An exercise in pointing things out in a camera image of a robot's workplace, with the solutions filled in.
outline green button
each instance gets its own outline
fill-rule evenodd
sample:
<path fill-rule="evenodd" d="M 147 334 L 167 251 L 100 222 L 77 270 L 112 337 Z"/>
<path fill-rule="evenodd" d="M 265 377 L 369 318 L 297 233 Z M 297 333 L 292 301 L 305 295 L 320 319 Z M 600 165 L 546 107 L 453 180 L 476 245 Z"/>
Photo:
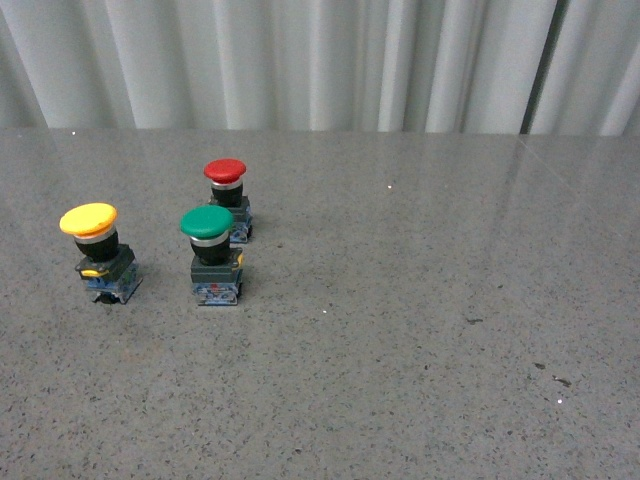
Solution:
<path fill-rule="evenodd" d="M 190 237 L 214 238 L 229 230 L 231 225 L 233 215 L 229 210 L 217 205 L 203 205 L 184 214 L 180 230 Z"/>

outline curtain fold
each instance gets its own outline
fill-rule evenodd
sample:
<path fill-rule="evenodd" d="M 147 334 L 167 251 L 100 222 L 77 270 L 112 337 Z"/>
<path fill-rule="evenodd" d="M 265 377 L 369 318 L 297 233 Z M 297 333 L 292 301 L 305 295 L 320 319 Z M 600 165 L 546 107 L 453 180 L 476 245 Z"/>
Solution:
<path fill-rule="evenodd" d="M 0 126 L 640 133 L 640 3 L 0 0 Z"/>

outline yellow button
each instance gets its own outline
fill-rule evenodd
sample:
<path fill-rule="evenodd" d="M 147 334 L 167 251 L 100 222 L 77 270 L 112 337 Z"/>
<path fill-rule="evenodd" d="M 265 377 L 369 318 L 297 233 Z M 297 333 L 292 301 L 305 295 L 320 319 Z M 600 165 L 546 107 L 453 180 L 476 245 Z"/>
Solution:
<path fill-rule="evenodd" d="M 107 231 L 118 216 L 107 203 L 87 203 L 69 210 L 60 219 L 60 230 L 69 235 L 93 236 Z"/>

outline red button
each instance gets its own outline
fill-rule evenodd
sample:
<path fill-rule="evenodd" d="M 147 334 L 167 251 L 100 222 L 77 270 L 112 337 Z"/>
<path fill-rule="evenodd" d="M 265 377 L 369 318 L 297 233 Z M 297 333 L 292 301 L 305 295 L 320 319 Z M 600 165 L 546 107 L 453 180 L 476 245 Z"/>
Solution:
<path fill-rule="evenodd" d="M 204 174 L 216 183 L 233 183 L 247 171 L 246 165 L 235 158 L 220 158 L 207 163 Z"/>

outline gray granite countertop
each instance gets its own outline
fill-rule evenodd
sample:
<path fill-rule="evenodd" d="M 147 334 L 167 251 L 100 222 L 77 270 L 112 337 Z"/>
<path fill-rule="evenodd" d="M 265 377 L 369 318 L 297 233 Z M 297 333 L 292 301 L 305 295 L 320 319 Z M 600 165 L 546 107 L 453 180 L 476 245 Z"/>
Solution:
<path fill-rule="evenodd" d="M 0 476 L 638 478 L 639 152 L 0 131 Z M 255 215 L 244 292 L 197 307 L 179 222 L 225 156 Z M 91 303 L 58 229 L 95 201 L 145 277 L 124 306 Z"/>

